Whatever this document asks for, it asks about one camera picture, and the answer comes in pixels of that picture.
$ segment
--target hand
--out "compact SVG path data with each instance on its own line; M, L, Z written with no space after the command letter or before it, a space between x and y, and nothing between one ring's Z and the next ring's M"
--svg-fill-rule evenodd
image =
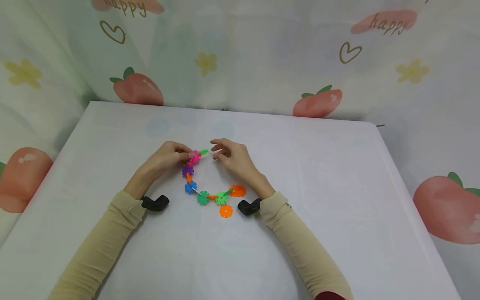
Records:
M218 159L229 172L246 182L261 199L275 193L265 175L253 164L247 146L228 139L211 140L210 143L215 145L212 151L220 150L214 154L213 159Z
M143 165L141 165L123 189L135 199L142 198L150 186L172 166L195 156L184 144L164 142Z

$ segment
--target person's left hand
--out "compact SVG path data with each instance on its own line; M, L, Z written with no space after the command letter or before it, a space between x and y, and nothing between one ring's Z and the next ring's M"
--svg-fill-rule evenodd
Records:
M150 186L172 166L195 156L192 149L176 142L164 142L133 175L125 192L135 199L142 198Z

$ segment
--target table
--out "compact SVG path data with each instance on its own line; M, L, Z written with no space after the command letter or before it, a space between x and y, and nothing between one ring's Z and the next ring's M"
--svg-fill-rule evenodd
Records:
M164 141L227 137L331 253L355 299L459 300L377 128L367 122L92 102L0 248L3 299L45 299L113 195ZM199 189L238 184L202 158ZM310 299L258 214L200 206L175 169L148 195L170 199L131 236L99 299ZM236 207L244 198L230 198Z

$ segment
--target finger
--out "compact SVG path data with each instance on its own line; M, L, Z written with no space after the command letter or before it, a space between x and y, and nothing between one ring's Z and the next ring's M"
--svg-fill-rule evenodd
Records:
M228 162L228 157L223 154L218 154L217 159L222 163L222 165L225 165Z
M223 146L221 144L218 144L218 145L213 146L212 149L210 149L210 150L215 152L215 151L223 149L223 148L225 148L225 146Z
M231 156L230 150L228 150L228 149L222 149L222 150L218 151L217 153L214 153L214 154L213 154L213 159L217 159L219 154L223 154L223 155L225 155L226 157L230 157L230 156Z
M187 147L184 144L180 144L180 143L177 143L177 142L172 142L172 143L173 143L175 152L193 152L192 149L190 149L189 147Z
M229 139L214 139L211 140L210 143L224 145L228 149L231 149L235 145L235 142L232 142Z
M194 156L195 156L195 153L193 152L177 153L177 157L179 158L179 160L188 160Z

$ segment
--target yellow flower print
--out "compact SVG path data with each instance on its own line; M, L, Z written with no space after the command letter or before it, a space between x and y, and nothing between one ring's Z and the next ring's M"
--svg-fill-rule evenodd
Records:
M406 79L410 80L410 82L414 84L417 84L421 81L422 76L430 72L430 67L421 67L420 60L414 60L408 67L405 65L399 65L396 68L396 71L401 74L401 76L397 79L399 84L404 82Z
M42 77L42 72L39 69L34 68L32 63L28 60L22 60L20 66L14 62L7 61L5 63L5 68L14 74L8 79L11 84L19 85L26 82L32 88L40 88L37 79Z
M216 54L212 53L207 56L205 53L200 52L198 59L195 59L195 64L202 70L202 77L205 77L208 71L213 72L216 70Z

